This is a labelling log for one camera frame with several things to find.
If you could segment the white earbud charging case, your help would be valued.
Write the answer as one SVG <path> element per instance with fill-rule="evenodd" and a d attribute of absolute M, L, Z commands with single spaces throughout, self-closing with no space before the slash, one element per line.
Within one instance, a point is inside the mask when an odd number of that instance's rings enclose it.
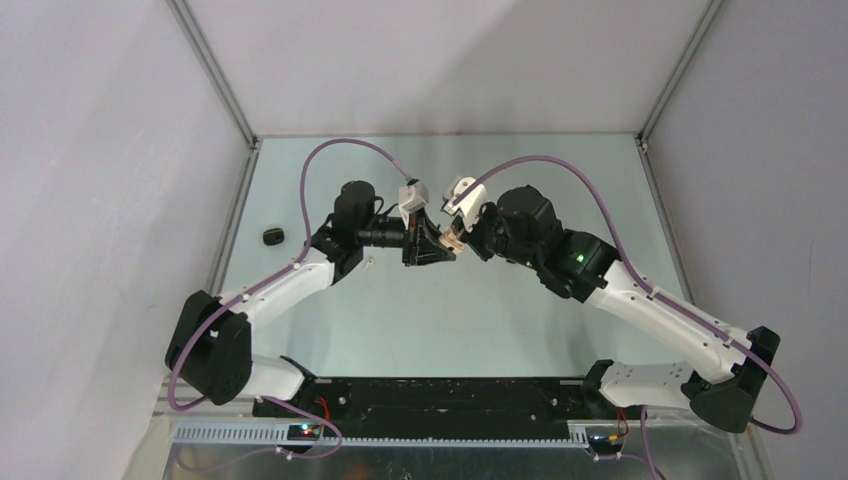
<path fill-rule="evenodd" d="M 439 237 L 440 244 L 450 253 L 459 256 L 465 250 L 466 243 L 461 239 L 464 230 L 448 225 Z"/>

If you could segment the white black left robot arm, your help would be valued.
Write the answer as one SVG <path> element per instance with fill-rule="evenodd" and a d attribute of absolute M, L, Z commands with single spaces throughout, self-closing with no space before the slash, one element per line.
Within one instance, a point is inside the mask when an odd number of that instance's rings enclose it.
<path fill-rule="evenodd" d="M 308 371 L 290 359 L 254 352 L 262 328 L 340 282 L 363 261 L 367 247 L 398 248 L 406 266 L 453 261 L 462 248 L 462 220 L 445 229 L 433 224 L 420 182 L 400 189 L 397 217 L 378 212 L 379 199 L 368 182 L 346 183 L 305 251 L 281 274 L 233 294 L 213 296 L 200 290 L 190 295 L 165 356 L 173 377 L 215 405 L 250 395 L 275 397 L 292 416 L 311 412 L 316 390 L 305 382 Z"/>

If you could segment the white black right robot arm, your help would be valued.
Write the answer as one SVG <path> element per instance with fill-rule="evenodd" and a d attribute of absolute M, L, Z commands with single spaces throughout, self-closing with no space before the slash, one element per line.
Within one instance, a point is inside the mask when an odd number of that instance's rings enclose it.
<path fill-rule="evenodd" d="M 483 186 L 469 187 L 444 209 L 463 225 L 461 240 L 482 260 L 494 256 L 527 267 L 555 295 L 588 304 L 641 329 L 682 355 L 673 364 L 628 365 L 598 360 L 581 385 L 585 411 L 606 418 L 618 408 L 653 406 L 689 410 L 728 433 L 742 433 L 767 378 L 780 343 L 766 327 L 746 332 L 687 302 L 671 306 L 673 296 L 630 273 L 619 251 L 601 238 L 563 226 L 552 203 L 532 186 L 511 189 L 497 201 Z"/>

